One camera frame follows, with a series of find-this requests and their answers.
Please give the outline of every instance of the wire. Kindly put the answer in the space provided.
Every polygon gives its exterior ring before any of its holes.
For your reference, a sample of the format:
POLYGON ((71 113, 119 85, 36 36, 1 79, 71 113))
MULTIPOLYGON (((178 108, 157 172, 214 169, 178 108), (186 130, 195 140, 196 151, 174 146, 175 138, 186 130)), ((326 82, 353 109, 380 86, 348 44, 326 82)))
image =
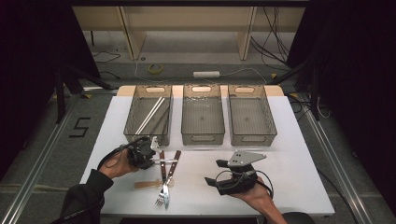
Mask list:
POLYGON ((281 57, 283 58, 283 60, 286 61, 286 59, 285 59, 285 57, 283 56, 283 54, 285 54, 286 57, 288 57, 289 50, 288 50, 288 49, 286 48, 286 46, 283 44, 283 42, 282 42, 282 40, 281 40, 281 38, 280 38, 280 35, 279 35, 279 33, 278 33, 278 30, 277 30, 277 26, 279 25, 279 19, 278 19, 279 7, 274 7, 274 21, 273 21, 273 24, 272 24, 272 25, 271 25, 270 19, 269 19, 269 17, 268 17, 268 14, 267 14, 267 12, 266 12, 266 10, 265 10, 265 7, 263 7, 262 9, 264 10, 264 14, 265 14, 265 17, 267 18, 268 24, 269 24, 270 27, 271 27, 270 34, 271 34, 271 33, 274 34, 274 36, 275 36, 275 38, 276 38, 276 44, 277 44, 277 48, 278 48, 278 50, 279 50, 279 53, 280 53, 281 57))
POLYGON ((328 118, 330 117, 330 115, 332 114, 332 111, 329 110, 329 114, 328 114, 328 115, 326 115, 326 116, 323 115, 322 112, 320 111, 320 108, 319 108, 319 101, 320 101, 320 98, 318 98, 318 102, 317 102, 317 109, 318 109, 318 112, 319 112, 319 114, 320 114, 323 118, 328 119, 328 118))
MULTIPOLYGON (((268 186, 266 186, 265 184, 263 184, 262 182, 260 182, 260 181, 258 181, 258 180, 255 180, 255 182, 258 183, 259 185, 261 185, 262 187, 264 187, 265 189, 267 189, 267 190, 268 190, 268 193, 269 193, 270 196, 271 196, 271 198, 274 198, 274 186, 273 186, 273 184, 272 184, 272 182, 271 182, 271 179, 268 177, 268 175, 266 175, 263 171, 259 171, 259 170, 253 170, 253 171, 265 175, 265 177, 268 179, 268 181, 269 181, 269 183, 270 183, 271 188, 269 188, 268 186)), ((222 172, 220 172, 220 173, 216 176, 215 182, 216 182, 216 186, 218 187, 219 190, 222 190, 222 189, 232 189, 232 188, 235 188, 236 186, 238 186, 245 178, 252 179, 249 175, 247 175, 246 172, 244 172, 244 173, 237 173, 237 172, 234 172, 234 171, 229 171, 229 170, 227 170, 227 171, 222 171, 222 172), (231 173, 231 174, 233 174, 233 175, 240 175, 240 177, 239 177, 239 179, 236 181, 235 184, 231 185, 230 187, 223 188, 223 187, 220 187, 220 186, 219 186, 219 184, 218 184, 218 178, 219 178, 219 176, 220 176, 221 174, 224 174, 224 173, 231 173)))
POLYGON ((258 170, 256 170, 256 172, 259 172, 260 174, 263 174, 263 175, 265 175, 265 177, 267 177, 268 182, 270 182, 270 186, 271 186, 271 193, 270 193, 270 195, 272 195, 271 198, 274 198, 274 186, 272 185, 272 182, 271 182, 270 177, 268 177, 268 175, 266 175, 265 172, 263 172, 263 171, 258 171, 258 170))
POLYGON ((108 71, 103 71, 103 72, 99 72, 99 73, 108 73, 108 74, 110 74, 111 76, 115 77, 116 79, 121 79, 121 77, 116 76, 114 73, 111 73, 111 72, 108 72, 108 71))
POLYGON ((294 114, 300 113, 303 110, 303 106, 309 107, 310 102, 303 102, 300 101, 298 98, 292 96, 290 93, 285 93, 285 95, 290 98, 291 100, 293 100, 293 102, 290 102, 290 104, 299 104, 300 105, 300 109, 298 111, 294 111, 294 114))
POLYGON ((308 112, 308 111, 310 111, 311 109, 307 109, 298 119, 297 119, 297 122, 298 121, 300 121, 300 119, 308 112))
POLYGON ((323 172, 321 172, 318 168, 317 168, 317 171, 318 171, 318 173, 319 173, 320 175, 322 175, 322 176, 332 185, 332 187, 335 189, 335 191, 337 191, 337 193, 340 195, 341 199, 342 199, 342 200, 344 201, 344 203, 346 204, 346 207, 348 208, 350 214, 352 215, 353 220, 355 221, 356 224, 359 224, 359 221, 357 220, 355 214, 354 214, 353 211, 352 211, 352 207, 351 207, 350 204, 347 202, 346 196, 341 192, 341 190, 339 190, 339 189, 334 185, 334 183, 330 180, 329 177, 327 177, 327 176, 326 176, 323 172))
MULTIPOLYGON (((144 81, 147 81, 147 82, 163 83, 163 82, 174 81, 174 80, 181 80, 181 81, 204 80, 204 81, 207 81, 207 82, 210 82, 210 83, 214 83, 214 84, 219 84, 219 85, 221 85, 221 84, 223 84, 223 85, 231 85, 231 84, 225 83, 225 82, 215 82, 215 81, 212 81, 212 80, 209 80, 209 79, 197 78, 197 77, 194 77, 194 78, 170 78, 170 79, 165 79, 165 80, 150 80, 150 79, 146 79, 146 78, 137 76, 137 66, 138 66, 138 64, 137 64, 137 60, 136 59, 134 59, 134 63, 135 63, 134 77, 136 77, 138 79, 141 79, 141 80, 144 80, 144 81)), ((243 68, 243 69, 240 69, 238 71, 235 71, 235 72, 232 72, 232 73, 229 73, 229 74, 225 74, 225 75, 220 75, 220 76, 221 77, 230 76, 230 75, 234 75, 236 73, 239 73, 239 72, 242 72, 242 71, 245 71, 245 70, 253 70, 264 81, 264 85, 267 83, 265 78, 257 70, 255 70, 254 68, 243 68)))
POLYGON ((105 161, 105 167, 106 167, 106 168, 111 168, 111 167, 114 167, 115 165, 117 165, 117 164, 119 163, 119 161, 120 161, 120 158, 122 157, 122 152, 123 152, 123 151, 124 151, 124 148, 121 149, 121 150, 119 150, 118 152, 114 153, 114 155, 112 155, 110 158, 108 158, 108 159, 105 161), (120 156, 119 156, 119 158, 117 159, 116 163, 114 163, 114 164, 108 166, 108 165, 107 165, 107 162, 108 162, 111 158, 113 158, 113 157, 115 157, 115 156, 117 156, 117 155, 119 155, 119 154, 120 154, 120 156))
MULTIPOLYGON (((271 52, 270 52, 268 49, 266 49, 264 46, 261 46, 253 37, 251 37, 251 40, 253 41, 253 42, 252 42, 253 48, 254 48, 255 50, 257 50, 258 52, 260 52, 260 53, 262 54, 262 56, 275 59, 275 60, 277 60, 277 61, 279 61, 279 62, 285 64, 286 66, 289 66, 285 61, 283 61, 283 60, 279 59, 278 57, 276 57, 275 54, 271 53, 271 52)), ((262 57, 262 62, 263 62, 265 65, 269 66, 267 63, 265 63, 263 57, 262 57)))
POLYGON ((221 77, 226 77, 226 76, 234 75, 234 74, 237 74, 237 73, 239 73, 239 72, 246 71, 246 70, 253 70, 253 71, 254 71, 257 75, 259 75, 259 77, 264 81, 264 85, 267 84, 267 81, 265 80, 265 78, 264 78, 256 69, 254 69, 254 68, 243 68, 243 69, 238 70, 238 71, 236 71, 236 72, 232 72, 232 73, 225 74, 225 75, 220 75, 220 76, 221 76, 221 77))
POLYGON ((116 54, 116 53, 109 53, 109 52, 106 52, 106 51, 100 51, 100 52, 97 53, 97 54, 93 54, 92 57, 94 58, 94 57, 96 57, 96 56, 98 56, 99 54, 102 54, 102 53, 106 53, 106 54, 110 54, 110 55, 116 55, 116 57, 115 57, 115 58, 112 58, 112 59, 110 59, 110 60, 107 60, 107 61, 105 61, 105 62, 97 62, 97 61, 95 61, 96 63, 108 63, 108 62, 111 62, 111 61, 113 61, 113 60, 118 59, 118 58, 121 56, 120 54, 116 54))

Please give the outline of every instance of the white table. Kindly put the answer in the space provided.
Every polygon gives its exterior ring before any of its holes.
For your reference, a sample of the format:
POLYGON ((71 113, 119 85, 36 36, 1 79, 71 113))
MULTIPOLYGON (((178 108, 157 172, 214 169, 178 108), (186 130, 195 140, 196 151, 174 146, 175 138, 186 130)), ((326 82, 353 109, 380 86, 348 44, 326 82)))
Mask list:
MULTIPOLYGON (((276 139, 270 147, 231 146, 226 100, 222 98, 226 129, 223 145, 186 147, 182 145, 180 132, 182 98, 174 97, 170 144, 162 149, 165 158, 173 158, 176 150, 182 153, 174 174, 176 183, 170 188, 167 210, 154 204, 161 189, 134 189, 136 181, 161 179, 160 166, 153 165, 147 170, 114 179, 113 187, 105 194, 102 214, 120 217, 256 217, 259 213, 244 202, 227 195, 220 196, 216 188, 205 182, 205 177, 215 178, 219 172, 227 170, 219 168, 216 160, 227 161, 236 149, 267 156, 252 165, 271 178, 274 202, 282 213, 334 214, 287 97, 268 97, 277 129, 276 139)), ((95 169, 109 151, 127 143, 123 129, 131 102, 132 97, 113 97, 81 183, 86 182, 91 169, 95 169)), ((265 176, 260 176, 268 185, 265 176)))

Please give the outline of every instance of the camera mount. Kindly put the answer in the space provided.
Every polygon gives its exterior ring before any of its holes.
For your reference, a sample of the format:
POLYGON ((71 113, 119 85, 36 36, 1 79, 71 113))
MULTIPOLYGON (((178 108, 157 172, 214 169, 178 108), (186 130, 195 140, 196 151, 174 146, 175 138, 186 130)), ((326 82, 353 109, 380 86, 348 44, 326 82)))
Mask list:
POLYGON ((229 161, 217 160, 218 167, 229 168, 232 178, 218 181, 205 177, 208 186, 218 189, 220 195, 244 193, 254 187, 257 181, 257 174, 251 163, 265 159, 266 156, 258 153, 246 151, 235 151, 229 161))

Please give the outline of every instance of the wooden handle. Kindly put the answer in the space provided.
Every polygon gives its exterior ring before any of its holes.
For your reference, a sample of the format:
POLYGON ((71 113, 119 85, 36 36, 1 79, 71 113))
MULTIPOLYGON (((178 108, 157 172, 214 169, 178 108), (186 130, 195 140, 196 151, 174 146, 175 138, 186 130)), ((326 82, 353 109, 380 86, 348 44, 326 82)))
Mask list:
MULTIPOLYGON (((181 154, 181 151, 177 150, 176 151, 176 155, 175 155, 175 160, 178 160, 180 158, 180 154, 181 154)), ((177 161, 172 162, 172 166, 171 166, 171 169, 169 171, 168 178, 169 178, 169 176, 173 175, 173 173, 174 173, 174 171, 176 169, 176 165, 177 165, 177 161)))
MULTIPOLYGON (((165 154, 163 150, 161 150, 160 153, 160 159, 164 160, 165 159, 165 154)), ((166 182, 166 167, 165 167, 165 162, 161 162, 161 177, 163 178, 163 184, 166 182)))
POLYGON ((149 188, 149 187, 156 187, 158 188, 161 186, 163 183, 161 182, 160 179, 157 179, 155 181, 142 181, 142 182, 134 182, 134 188, 135 189, 143 189, 143 188, 149 188))

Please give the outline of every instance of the chopsticks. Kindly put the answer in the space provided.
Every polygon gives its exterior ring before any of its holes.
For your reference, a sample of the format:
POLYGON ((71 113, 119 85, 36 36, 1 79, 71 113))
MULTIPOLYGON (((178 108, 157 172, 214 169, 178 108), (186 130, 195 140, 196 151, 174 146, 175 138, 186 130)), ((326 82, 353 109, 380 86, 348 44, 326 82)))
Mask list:
POLYGON ((148 113, 148 115, 146 116, 145 120, 143 120, 142 124, 140 125, 140 127, 137 129, 135 134, 140 134, 143 129, 146 127, 146 125, 149 123, 149 121, 151 120, 152 116, 154 116, 154 114, 157 112, 157 110, 160 108, 160 106, 163 104, 163 101, 165 100, 165 98, 160 97, 157 101, 157 103, 155 103, 154 107, 151 108, 150 112, 148 113))

